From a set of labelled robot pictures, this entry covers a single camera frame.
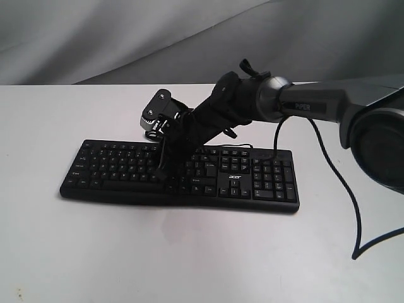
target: spacebar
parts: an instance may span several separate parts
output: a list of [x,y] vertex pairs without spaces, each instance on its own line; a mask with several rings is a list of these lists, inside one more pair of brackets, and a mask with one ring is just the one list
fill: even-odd
[[164,190],[162,183],[104,181],[102,189],[108,191],[137,191],[141,193],[159,193]]

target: white table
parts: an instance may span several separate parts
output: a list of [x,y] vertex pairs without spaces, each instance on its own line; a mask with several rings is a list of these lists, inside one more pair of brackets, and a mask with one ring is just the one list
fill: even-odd
[[[84,139],[144,141],[139,118],[161,87],[196,106],[211,85],[0,87],[0,302],[403,302],[404,237],[350,259],[354,209],[311,125],[287,121],[295,215],[112,206],[58,190]],[[371,181],[319,122],[357,195],[363,240],[404,225],[404,197]],[[276,125],[211,143],[271,148]]]

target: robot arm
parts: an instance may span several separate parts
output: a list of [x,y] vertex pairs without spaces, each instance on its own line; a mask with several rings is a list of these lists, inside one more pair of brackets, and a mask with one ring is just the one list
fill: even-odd
[[246,60],[240,67],[250,78],[225,74],[193,110],[167,90],[159,90],[146,106],[142,127],[163,137],[159,178],[221,132],[235,138],[232,128],[238,125],[299,116],[338,123],[342,147],[352,147],[362,169],[404,193],[404,75],[294,85],[254,71]]

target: gray backdrop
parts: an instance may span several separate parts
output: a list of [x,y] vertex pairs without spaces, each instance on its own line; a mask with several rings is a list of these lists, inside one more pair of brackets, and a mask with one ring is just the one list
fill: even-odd
[[213,83],[244,57],[293,81],[404,73],[399,0],[34,2],[0,0],[1,84]]

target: black keyboard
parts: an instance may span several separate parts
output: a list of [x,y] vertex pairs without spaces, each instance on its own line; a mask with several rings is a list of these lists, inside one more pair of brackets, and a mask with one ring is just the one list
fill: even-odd
[[85,140],[60,188],[65,198],[153,206],[295,212],[292,152],[205,146],[165,182],[153,172],[157,144]]

